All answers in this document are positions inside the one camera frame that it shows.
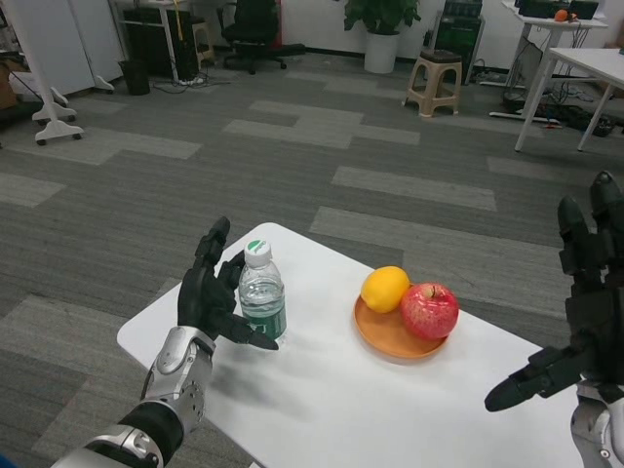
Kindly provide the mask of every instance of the red apple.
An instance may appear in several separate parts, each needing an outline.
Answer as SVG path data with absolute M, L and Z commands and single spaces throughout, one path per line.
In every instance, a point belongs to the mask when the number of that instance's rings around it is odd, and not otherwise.
M 440 339 L 455 328 L 459 302 L 449 288 L 423 283 L 412 286 L 403 295 L 401 315 L 406 328 L 419 338 Z

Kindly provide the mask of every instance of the beige plastic stool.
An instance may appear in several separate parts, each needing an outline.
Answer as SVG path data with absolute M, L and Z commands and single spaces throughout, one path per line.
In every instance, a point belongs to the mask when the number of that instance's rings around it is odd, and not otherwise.
M 427 71 L 425 86 L 416 86 L 416 78 L 420 68 Z M 454 91 L 444 86 L 445 73 L 455 72 Z M 459 93 L 461 91 L 461 56 L 448 51 L 423 51 L 413 66 L 408 84 L 408 95 L 403 105 L 411 100 L 418 104 L 421 117 L 432 117 L 436 107 L 451 105 L 453 114 L 459 112 Z
M 206 42 L 202 42 L 199 36 L 205 35 Z M 215 62 L 215 50 L 213 49 L 213 45 L 211 44 L 211 35 L 208 30 L 208 24 L 205 22 L 196 22 L 193 24 L 193 40 L 195 41 L 195 54 L 197 55 L 197 66 L 199 69 L 202 69 L 202 61 L 211 60 Z M 204 45 L 208 46 L 207 50 L 202 50 L 200 47 Z

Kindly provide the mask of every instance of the robotic arm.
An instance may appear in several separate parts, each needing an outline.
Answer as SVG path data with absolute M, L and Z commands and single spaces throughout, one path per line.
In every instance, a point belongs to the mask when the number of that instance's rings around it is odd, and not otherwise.
M 224 261 L 215 277 L 229 228 L 228 219 L 222 217 L 200 241 L 195 263 L 180 287 L 177 327 L 169 331 L 149 370 L 140 403 L 53 468 L 164 467 L 202 421 L 216 338 L 222 335 L 235 343 L 278 349 L 275 341 L 233 314 L 243 253 Z
M 590 189 L 597 232 L 576 202 L 559 204 L 560 258 L 574 284 L 565 301 L 570 344 L 546 347 L 528 358 L 486 398 L 489 411 L 505 410 L 534 395 L 548 398 L 577 384 L 572 438 L 585 468 L 624 467 L 624 196 L 607 172 Z

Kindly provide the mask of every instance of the green leaves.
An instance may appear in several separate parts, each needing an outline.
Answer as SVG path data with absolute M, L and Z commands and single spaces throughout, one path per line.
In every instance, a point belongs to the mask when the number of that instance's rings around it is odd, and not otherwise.
M 361 20 L 367 30 L 376 34 L 398 34 L 401 21 L 411 26 L 419 21 L 418 0 L 348 0 L 344 7 L 344 29 Z

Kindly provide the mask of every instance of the black trash bin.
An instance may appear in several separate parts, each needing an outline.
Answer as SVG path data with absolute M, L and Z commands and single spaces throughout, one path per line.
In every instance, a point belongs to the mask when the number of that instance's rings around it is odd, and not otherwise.
M 128 93 L 133 96 L 149 94 L 149 78 L 145 63 L 141 60 L 124 60 L 119 62 L 119 66 L 124 73 Z

